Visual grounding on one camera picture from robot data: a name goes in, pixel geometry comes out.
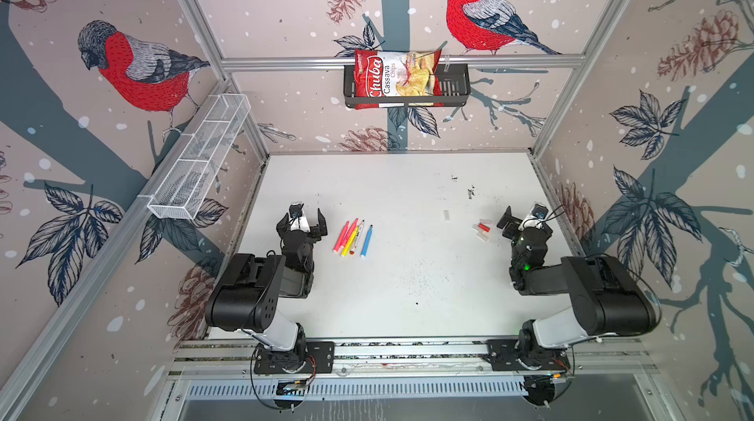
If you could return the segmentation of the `white whiteboard marker pen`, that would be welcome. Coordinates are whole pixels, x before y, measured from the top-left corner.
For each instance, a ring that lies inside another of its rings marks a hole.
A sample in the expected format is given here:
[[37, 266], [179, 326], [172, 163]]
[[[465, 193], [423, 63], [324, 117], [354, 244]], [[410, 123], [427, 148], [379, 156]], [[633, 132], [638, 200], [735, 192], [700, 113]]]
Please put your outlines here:
[[364, 226], [365, 222], [361, 221], [359, 223], [359, 226], [357, 227], [357, 230], [355, 231], [355, 234], [353, 235], [353, 240], [351, 241], [351, 246], [349, 248], [351, 255], [355, 255], [355, 252], [357, 252], [357, 246], [359, 245], [359, 240], [361, 239], [361, 234], [363, 232]]

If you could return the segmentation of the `blue marker pen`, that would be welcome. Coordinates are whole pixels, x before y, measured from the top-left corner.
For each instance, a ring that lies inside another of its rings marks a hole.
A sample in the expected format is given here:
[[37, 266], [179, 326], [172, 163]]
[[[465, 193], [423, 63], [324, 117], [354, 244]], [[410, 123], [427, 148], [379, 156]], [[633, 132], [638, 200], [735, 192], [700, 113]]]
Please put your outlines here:
[[361, 254], [359, 254], [362, 258], [365, 258], [367, 256], [372, 234], [373, 234], [373, 225], [370, 225], [367, 230], [365, 240], [363, 242], [363, 246], [361, 248]]

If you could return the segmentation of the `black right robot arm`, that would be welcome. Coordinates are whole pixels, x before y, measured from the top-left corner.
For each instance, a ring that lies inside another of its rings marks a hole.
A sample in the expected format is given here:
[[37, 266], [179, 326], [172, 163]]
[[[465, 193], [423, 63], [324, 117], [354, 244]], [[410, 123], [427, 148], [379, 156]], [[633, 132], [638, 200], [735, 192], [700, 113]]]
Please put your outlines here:
[[524, 297], [567, 295], [569, 306], [551, 316], [528, 320], [518, 335], [487, 342], [485, 359], [495, 371], [571, 369], [567, 350], [602, 337], [638, 337], [652, 332], [661, 308], [640, 289], [617, 258], [565, 256], [547, 265], [553, 234], [548, 208], [536, 203], [525, 218], [508, 208], [497, 223], [511, 241], [509, 275]]

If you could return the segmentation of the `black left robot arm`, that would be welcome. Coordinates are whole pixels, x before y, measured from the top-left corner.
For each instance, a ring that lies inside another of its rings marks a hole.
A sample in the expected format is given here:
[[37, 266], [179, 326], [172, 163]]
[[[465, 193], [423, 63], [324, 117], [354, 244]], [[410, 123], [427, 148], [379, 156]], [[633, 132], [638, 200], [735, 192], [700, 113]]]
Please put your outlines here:
[[305, 299], [314, 283], [314, 244], [328, 234], [324, 215], [306, 218], [296, 203], [276, 225], [280, 249], [264, 256], [237, 253], [205, 307], [211, 328], [241, 332], [256, 340], [251, 369], [255, 375], [330, 374], [331, 342], [310, 342], [304, 326], [278, 310], [279, 300]]

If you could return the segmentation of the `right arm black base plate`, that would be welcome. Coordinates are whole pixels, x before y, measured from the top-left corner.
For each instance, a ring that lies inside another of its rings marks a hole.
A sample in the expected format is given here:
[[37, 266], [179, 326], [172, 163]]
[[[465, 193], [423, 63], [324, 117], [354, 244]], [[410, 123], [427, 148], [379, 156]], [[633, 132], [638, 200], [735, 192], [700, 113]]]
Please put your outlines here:
[[486, 347], [487, 354], [481, 358], [491, 365], [493, 371], [571, 371], [567, 351], [562, 348], [540, 348], [537, 344], [532, 348], [521, 348], [519, 340], [510, 338], [487, 340]]

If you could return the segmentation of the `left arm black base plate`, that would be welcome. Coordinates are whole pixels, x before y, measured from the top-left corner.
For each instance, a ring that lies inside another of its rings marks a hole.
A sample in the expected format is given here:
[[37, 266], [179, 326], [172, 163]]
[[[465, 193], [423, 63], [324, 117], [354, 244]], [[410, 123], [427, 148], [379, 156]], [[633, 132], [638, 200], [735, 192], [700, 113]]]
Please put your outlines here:
[[290, 351], [274, 351], [260, 344], [253, 356], [254, 375], [330, 374], [335, 359], [333, 342], [296, 344]]

